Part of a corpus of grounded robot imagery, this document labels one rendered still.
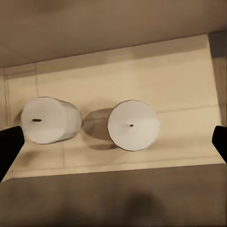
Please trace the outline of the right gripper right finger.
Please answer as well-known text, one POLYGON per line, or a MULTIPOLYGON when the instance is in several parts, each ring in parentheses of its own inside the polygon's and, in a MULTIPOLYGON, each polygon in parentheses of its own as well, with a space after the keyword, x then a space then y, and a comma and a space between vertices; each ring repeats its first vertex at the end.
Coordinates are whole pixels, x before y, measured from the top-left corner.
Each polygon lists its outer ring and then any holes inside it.
POLYGON ((227 164, 227 127, 215 127, 212 143, 227 164))

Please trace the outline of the pillar candle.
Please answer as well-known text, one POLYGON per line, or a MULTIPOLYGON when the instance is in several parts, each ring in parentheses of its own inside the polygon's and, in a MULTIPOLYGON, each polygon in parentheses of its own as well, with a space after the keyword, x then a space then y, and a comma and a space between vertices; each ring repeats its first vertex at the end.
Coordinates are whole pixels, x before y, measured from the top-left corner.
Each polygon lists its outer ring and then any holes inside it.
POLYGON ((83 116, 74 104, 47 96, 29 102, 21 115, 23 133, 36 144, 70 140, 82 125, 83 116))
POLYGON ((155 141, 159 121, 150 105, 130 99, 120 102, 112 109, 106 127, 116 146, 125 151, 137 152, 155 141))

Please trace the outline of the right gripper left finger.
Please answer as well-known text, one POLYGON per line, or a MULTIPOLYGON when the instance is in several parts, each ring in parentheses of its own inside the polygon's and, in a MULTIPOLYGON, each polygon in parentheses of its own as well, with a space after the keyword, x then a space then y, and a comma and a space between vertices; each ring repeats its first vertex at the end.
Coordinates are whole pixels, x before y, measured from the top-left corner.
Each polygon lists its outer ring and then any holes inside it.
POLYGON ((21 126, 0 131, 0 182, 25 143, 23 134, 21 126))

